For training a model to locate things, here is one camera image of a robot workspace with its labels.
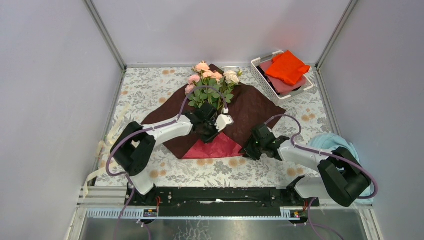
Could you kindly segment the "pink fake flower stem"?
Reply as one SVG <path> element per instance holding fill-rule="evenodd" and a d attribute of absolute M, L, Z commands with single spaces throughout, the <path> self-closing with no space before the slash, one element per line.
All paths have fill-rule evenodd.
<path fill-rule="evenodd" d="M 226 99 L 228 84 L 224 72 L 205 61 L 192 67 L 192 71 L 193 74 L 188 78 L 185 87 L 188 106 L 199 109 L 209 103 L 218 111 L 222 111 L 228 104 Z"/>

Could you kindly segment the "white fake rose stem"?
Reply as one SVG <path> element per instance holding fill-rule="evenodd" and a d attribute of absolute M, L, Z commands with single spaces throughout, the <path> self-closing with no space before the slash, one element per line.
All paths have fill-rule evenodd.
<path fill-rule="evenodd" d="M 227 70 L 224 72 L 224 85 L 222 93 L 225 96 L 225 102 L 230 103 L 234 97 L 233 90 L 236 86 L 240 84 L 240 76 L 243 74 L 243 71 L 239 69 L 238 71 Z"/>

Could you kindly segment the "pink cloth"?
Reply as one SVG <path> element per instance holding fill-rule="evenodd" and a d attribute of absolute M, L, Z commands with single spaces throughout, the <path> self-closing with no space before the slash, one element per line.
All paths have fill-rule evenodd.
<path fill-rule="evenodd" d="M 260 73 L 263 75 L 265 80 L 271 85 L 272 89 L 278 94 L 278 95 L 287 95 L 290 92 L 299 90 L 302 86 L 304 86 L 307 82 L 307 79 L 302 76 L 300 80 L 293 86 L 286 84 L 282 80 L 279 80 L 277 78 L 268 76 L 265 74 L 265 71 L 272 65 L 272 61 L 268 60 L 265 62 L 262 62 L 259 64 L 258 69 Z"/>

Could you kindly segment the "aluminium frame rail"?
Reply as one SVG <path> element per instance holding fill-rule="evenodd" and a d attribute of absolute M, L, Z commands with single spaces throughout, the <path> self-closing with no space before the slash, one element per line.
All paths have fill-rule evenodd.
<path fill-rule="evenodd" d="M 154 187 L 145 195 L 134 188 L 82 189 L 79 207 L 94 207 L 94 217 L 169 220 L 298 220 L 295 212 L 345 210 L 330 198 L 304 198 L 287 187 Z"/>

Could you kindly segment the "white plastic basket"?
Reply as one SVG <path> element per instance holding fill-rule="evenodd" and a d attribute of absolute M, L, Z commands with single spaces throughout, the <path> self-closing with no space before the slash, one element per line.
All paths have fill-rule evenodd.
<path fill-rule="evenodd" d="M 309 92 L 314 86 L 311 72 L 304 74 L 293 86 L 266 74 L 266 70 L 274 63 L 273 58 L 283 53 L 282 50 L 275 51 L 271 55 L 258 57 L 250 62 L 251 73 L 276 106 L 281 106 L 285 102 Z"/>

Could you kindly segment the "orange cloth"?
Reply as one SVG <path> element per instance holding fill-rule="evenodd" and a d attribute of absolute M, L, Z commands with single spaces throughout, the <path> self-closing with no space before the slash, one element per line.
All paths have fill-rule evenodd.
<path fill-rule="evenodd" d="M 271 62 L 265 74 L 289 86 L 296 85 L 302 76 L 308 73 L 311 68 L 289 50 L 276 55 L 272 58 Z"/>

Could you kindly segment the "cream ribbon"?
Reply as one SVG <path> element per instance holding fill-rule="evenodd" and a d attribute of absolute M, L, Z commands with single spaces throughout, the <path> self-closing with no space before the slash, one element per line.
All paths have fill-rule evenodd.
<path fill-rule="evenodd" d="M 96 156 L 100 157 L 100 159 L 103 155 L 106 155 L 112 149 L 112 146 L 115 144 L 117 138 L 114 138 L 114 136 L 117 133 L 117 131 L 119 130 L 119 127 L 121 126 L 121 123 L 124 120 L 125 114 L 129 110 L 129 108 L 130 108 L 130 104 L 127 102 L 124 105 L 124 108 L 121 111 L 121 113 L 120 113 L 118 119 L 116 120 L 115 124 L 110 129 L 109 133 L 106 135 L 105 140 L 101 140 L 99 142 L 99 144 L 97 146 L 97 150 L 96 150 Z M 106 173 L 106 163 L 101 168 L 99 168 L 98 170 L 95 170 L 94 172 L 90 173 L 87 176 L 85 183 L 82 186 L 82 198 L 83 199 L 85 199 L 89 195 L 89 186 L 88 186 L 89 181 L 92 181 L 96 177 L 101 176 L 105 173 Z"/>

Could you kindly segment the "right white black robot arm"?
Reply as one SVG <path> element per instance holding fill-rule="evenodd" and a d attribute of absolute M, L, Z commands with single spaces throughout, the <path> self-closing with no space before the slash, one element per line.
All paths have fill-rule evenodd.
<path fill-rule="evenodd" d="M 286 186 L 287 201 L 293 206 L 317 198 L 331 199 L 340 206 L 349 207 L 372 184 L 371 178 L 345 147 L 334 151 L 309 148 L 296 144 L 287 136 L 275 137 L 264 123 L 251 130 L 240 154 L 254 161 L 267 155 L 318 172 L 318 177 L 300 176 Z"/>

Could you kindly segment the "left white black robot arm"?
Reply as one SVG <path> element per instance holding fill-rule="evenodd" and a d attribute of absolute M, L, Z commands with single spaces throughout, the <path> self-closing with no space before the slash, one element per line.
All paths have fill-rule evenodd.
<path fill-rule="evenodd" d="M 124 169 L 136 199 L 144 206 L 155 200 L 155 184 L 146 171 L 156 146 L 193 133 L 208 142 L 219 133 L 215 126 L 218 111 L 209 103 L 154 124 L 129 123 L 110 150 L 110 156 Z"/>

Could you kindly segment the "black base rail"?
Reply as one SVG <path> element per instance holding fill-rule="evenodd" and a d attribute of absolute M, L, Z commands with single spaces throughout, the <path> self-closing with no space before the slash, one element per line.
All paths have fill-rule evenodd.
<path fill-rule="evenodd" d="M 128 188 L 131 207 L 152 207 L 159 217 L 280 217 L 282 208 L 306 211 L 320 202 L 294 187 L 154 187 L 147 195 Z"/>

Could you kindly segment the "dark red wrapping paper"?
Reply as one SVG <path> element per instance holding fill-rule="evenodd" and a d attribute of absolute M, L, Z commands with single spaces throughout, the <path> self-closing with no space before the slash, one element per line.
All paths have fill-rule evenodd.
<path fill-rule="evenodd" d="M 180 111 L 186 92 L 197 87 L 189 77 L 188 84 L 177 90 L 161 107 L 150 113 L 141 124 L 155 124 L 165 121 Z M 240 151 L 251 136 L 251 129 L 274 115 L 284 114 L 285 109 L 275 106 L 255 87 L 240 83 L 232 90 L 233 98 L 229 103 L 229 114 L 235 121 L 226 127 L 223 133 L 215 137 L 211 143 L 203 143 L 198 134 L 177 137 L 163 145 L 178 159 L 216 159 L 239 157 Z"/>

